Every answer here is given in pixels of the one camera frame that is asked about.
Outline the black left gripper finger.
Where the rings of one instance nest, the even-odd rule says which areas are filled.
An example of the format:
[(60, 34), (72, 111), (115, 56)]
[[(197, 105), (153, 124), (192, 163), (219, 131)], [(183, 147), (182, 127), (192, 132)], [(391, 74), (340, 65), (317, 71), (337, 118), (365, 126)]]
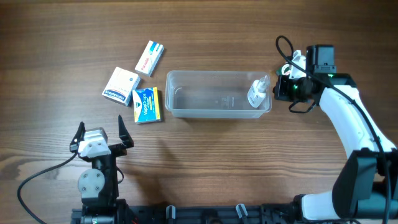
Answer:
[(129, 134), (122, 116), (119, 114), (118, 115), (118, 128), (119, 128), (119, 138), (122, 141), (122, 144), (126, 148), (131, 148), (134, 147), (134, 141), (131, 138), (131, 135)]
[(85, 124), (84, 122), (81, 122), (79, 124), (76, 134), (74, 135), (70, 143), (70, 152), (78, 152), (80, 142), (84, 140), (84, 135), (85, 135)]

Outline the white bottle clear cap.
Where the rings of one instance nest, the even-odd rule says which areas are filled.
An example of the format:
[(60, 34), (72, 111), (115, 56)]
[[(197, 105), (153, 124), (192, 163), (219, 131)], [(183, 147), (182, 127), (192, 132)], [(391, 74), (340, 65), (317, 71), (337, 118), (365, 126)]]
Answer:
[(267, 96), (267, 89), (270, 84), (268, 76), (255, 80), (247, 94), (248, 102), (253, 108), (258, 108)]

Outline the clear plastic container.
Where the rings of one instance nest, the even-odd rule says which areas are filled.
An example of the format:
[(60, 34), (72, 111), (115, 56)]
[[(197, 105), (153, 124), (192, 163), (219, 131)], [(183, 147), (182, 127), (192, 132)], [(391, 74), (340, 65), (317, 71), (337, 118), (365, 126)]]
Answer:
[(177, 118), (256, 119), (270, 112), (270, 89), (257, 107), (248, 93), (265, 72), (172, 70), (167, 74), (165, 107)]

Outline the green square small box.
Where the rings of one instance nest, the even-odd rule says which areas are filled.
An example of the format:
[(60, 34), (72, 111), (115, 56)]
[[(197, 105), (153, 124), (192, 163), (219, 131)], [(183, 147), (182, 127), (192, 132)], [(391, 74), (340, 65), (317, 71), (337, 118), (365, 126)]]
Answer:
[(289, 63), (285, 63), (283, 66), (281, 66), (276, 70), (276, 74), (278, 76), (284, 75), (289, 77), (291, 73), (292, 73), (292, 65)]

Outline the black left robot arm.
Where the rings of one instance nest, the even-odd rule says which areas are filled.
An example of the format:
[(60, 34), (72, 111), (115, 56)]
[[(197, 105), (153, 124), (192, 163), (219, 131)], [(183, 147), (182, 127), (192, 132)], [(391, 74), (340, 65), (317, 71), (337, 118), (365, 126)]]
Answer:
[(73, 209), (72, 223), (138, 223), (138, 217), (130, 209), (125, 199), (119, 199), (118, 173), (121, 171), (116, 158), (125, 156), (134, 146), (124, 121), (118, 116), (118, 144), (109, 145), (102, 127), (86, 129), (83, 122), (70, 143), (70, 152), (91, 164), (78, 179), (81, 193), (81, 209)]

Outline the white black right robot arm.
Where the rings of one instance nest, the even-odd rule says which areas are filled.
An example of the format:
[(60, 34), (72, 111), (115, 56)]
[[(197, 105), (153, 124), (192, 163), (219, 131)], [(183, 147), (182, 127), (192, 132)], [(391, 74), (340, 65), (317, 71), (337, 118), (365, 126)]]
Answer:
[(333, 188), (275, 204), (287, 223), (346, 223), (359, 219), (397, 219), (397, 147), (380, 131), (363, 105), (357, 85), (336, 71), (332, 45), (311, 45), (305, 55), (281, 55), (290, 67), (278, 74), (276, 100), (291, 106), (311, 102), (329, 117), (347, 161)]

